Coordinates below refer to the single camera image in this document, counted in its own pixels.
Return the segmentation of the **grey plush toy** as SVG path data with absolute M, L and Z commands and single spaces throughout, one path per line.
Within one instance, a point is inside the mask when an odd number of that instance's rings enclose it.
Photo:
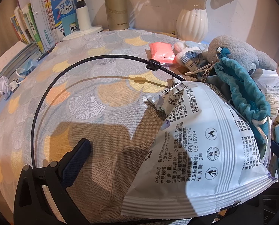
M 277 63 L 266 53 L 256 50 L 250 44 L 240 41 L 234 37 L 221 35 L 214 38 L 208 48 L 202 52 L 204 60 L 211 62 L 217 57 L 217 49 L 227 48 L 229 53 L 222 55 L 236 60 L 246 71 L 252 75 L 257 69 L 275 71 Z

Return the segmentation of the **black pen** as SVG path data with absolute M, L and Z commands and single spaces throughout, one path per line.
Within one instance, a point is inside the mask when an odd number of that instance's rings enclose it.
M 49 55 L 52 50 L 54 50 L 55 46 L 53 46 L 52 48 L 50 48 L 49 50 L 47 50 L 46 52 L 44 52 L 38 59 L 37 61 L 39 62 L 40 60 L 42 60 L 44 57 L 46 57 L 47 55 Z

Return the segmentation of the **teal drawstring pouch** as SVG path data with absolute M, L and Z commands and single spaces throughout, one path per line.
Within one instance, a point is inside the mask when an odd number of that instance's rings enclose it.
M 214 70 L 227 84 L 234 108 L 249 123 L 263 158 L 270 148 L 271 107 L 247 70 L 236 60 L 228 58 L 229 54 L 228 48 L 217 49 L 218 62 Z

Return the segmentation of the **white desk lamp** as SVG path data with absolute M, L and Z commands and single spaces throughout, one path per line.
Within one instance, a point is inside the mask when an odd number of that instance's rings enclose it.
M 92 26 L 89 17 L 89 11 L 85 0 L 76 0 L 76 1 L 77 1 L 76 15 L 78 20 L 79 30 L 65 36 L 63 38 L 63 41 L 68 41 L 85 35 L 99 33 L 103 30 L 102 26 L 99 25 Z

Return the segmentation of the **plaid bow plush keychain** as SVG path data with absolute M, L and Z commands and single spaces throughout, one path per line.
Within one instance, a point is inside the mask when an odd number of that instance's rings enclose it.
M 194 72 L 207 64 L 203 51 L 205 46 L 192 41 L 174 43 L 173 52 L 176 54 L 174 61 L 179 65 Z

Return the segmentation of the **patterned table mat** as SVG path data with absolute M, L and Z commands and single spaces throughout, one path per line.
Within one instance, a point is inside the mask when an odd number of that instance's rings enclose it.
M 91 34 L 59 43 L 0 114 L 0 192 L 10 209 L 24 165 L 59 161 L 82 138 L 92 153 L 67 189 L 92 223 L 130 221 L 122 201 L 166 116 L 148 101 L 170 76 L 115 54 L 148 58 L 148 31 Z

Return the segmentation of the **crumpled white paper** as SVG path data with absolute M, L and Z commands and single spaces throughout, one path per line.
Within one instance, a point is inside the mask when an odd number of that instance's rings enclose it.
M 0 94 L 7 100 L 11 95 L 10 82 L 7 77 L 1 76 L 0 78 Z

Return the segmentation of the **pink soft pack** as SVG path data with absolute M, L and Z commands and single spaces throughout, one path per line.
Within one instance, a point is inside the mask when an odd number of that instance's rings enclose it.
M 155 42 L 149 44 L 151 51 L 151 59 L 160 62 L 161 65 L 173 64 L 175 54 L 172 50 L 172 46 L 169 43 Z

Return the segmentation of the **gold thermos bottle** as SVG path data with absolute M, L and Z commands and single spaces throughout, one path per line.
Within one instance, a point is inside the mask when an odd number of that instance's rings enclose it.
M 129 28 L 127 0 L 105 0 L 105 8 L 110 31 Z

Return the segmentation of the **white wet wipes pack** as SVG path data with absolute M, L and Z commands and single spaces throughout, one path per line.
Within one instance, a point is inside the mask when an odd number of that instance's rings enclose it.
M 123 199 L 123 215 L 204 216 L 275 183 L 249 124 L 206 84 L 179 83 L 149 101 L 166 119 Z

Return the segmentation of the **white ribbed vase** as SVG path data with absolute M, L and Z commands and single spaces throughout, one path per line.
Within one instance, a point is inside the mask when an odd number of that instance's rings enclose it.
M 207 0 L 187 0 L 177 18 L 177 36 L 184 41 L 201 42 L 208 33 Z

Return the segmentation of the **stack of books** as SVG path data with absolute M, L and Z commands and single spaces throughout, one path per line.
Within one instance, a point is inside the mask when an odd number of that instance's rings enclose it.
M 29 3 L 29 0 L 17 0 L 17 6 L 14 14 L 10 17 L 10 21 L 22 43 L 27 45 L 35 42 L 41 53 L 44 53 L 55 46 L 56 43 L 53 42 L 51 46 L 46 46 L 42 41 Z

